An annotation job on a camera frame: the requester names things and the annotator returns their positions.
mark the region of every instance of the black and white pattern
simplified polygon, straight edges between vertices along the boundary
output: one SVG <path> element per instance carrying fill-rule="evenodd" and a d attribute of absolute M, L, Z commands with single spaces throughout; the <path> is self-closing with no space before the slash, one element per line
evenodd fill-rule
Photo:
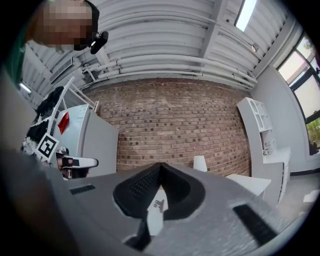
<path fill-rule="evenodd" d="M 36 148 L 36 154 L 39 157 L 42 157 L 43 160 L 50 161 L 58 144 L 59 141 L 56 138 L 46 133 L 44 134 L 44 136 L 38 144 L 38 147 Z"/>

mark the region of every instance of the white cabinet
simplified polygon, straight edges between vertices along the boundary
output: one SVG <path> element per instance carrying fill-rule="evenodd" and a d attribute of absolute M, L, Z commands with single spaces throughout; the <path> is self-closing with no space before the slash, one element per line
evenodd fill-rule
<path fill-rule="evenodd" d="M 277 148 L 273 126 L 262 102 L 246 97 L 237 106 L 249 140 L 251 176 L 271 180 L 264 200 L 276 206 L 287 187 L 290 148 Z M 264 149 L 268 149 L 269 155 L 263 154 Z"/>

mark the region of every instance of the fluorescent light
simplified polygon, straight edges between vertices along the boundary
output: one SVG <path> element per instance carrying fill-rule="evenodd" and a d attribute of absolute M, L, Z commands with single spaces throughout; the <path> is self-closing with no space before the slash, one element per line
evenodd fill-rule
<path fill-rule="evenodd" d="M 242 7 L 241 13 L 238 20 L 235 22 L 235 26 L 241 31 L 245 31 L 250 17 L 255 9 L 257 0 L 243 0 L 244 5 Z"/>
<path fill-rule="evenodd" d="M 22 89 L 26 90 L 28 92 L 28 94 L 31 93 L 31 90 L 26 85 L 24 85 L 22 82 L 19 85 Z"/>

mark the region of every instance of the white wall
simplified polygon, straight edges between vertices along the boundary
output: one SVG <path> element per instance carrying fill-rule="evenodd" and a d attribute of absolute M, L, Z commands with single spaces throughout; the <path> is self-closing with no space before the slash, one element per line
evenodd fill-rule
<path fill-rule="evenodd" d="M 263 102 L 273 126 L 277 147 L 290 147 L 289 171 L 302 172 L 320 167 L 320 154 L 309 155 L 308 134 L 297 100 L 284 78 L 268 66 L 257 78 L 252 98 Z"/>

